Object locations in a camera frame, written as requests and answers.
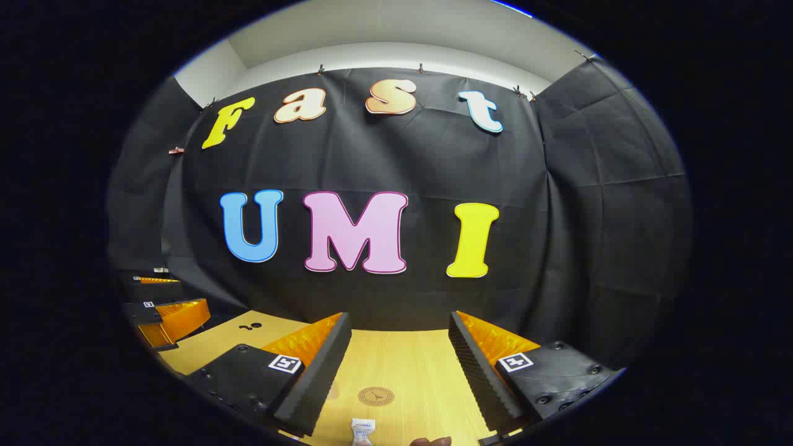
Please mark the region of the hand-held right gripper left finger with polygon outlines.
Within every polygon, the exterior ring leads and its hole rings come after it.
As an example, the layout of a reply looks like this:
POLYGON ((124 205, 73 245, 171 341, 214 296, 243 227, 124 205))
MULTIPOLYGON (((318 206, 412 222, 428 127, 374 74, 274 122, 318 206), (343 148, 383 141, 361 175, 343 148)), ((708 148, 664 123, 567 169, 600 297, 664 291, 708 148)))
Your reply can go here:
POLYGON ((351 317, 337 313, 261 348, 235 345, 186 384, 250 424, 311 437, 351 334, 351 317))

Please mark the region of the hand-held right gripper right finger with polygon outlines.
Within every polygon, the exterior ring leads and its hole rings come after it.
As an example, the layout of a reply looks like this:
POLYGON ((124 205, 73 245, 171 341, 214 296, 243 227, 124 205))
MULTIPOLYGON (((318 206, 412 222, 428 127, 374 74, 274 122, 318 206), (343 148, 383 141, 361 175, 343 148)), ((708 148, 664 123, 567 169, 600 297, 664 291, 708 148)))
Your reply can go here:
POLYGON ((540 345, 460 311, 449 316, 449 339, 496 437, 546 429, 624 373, 566 342, 540 345))

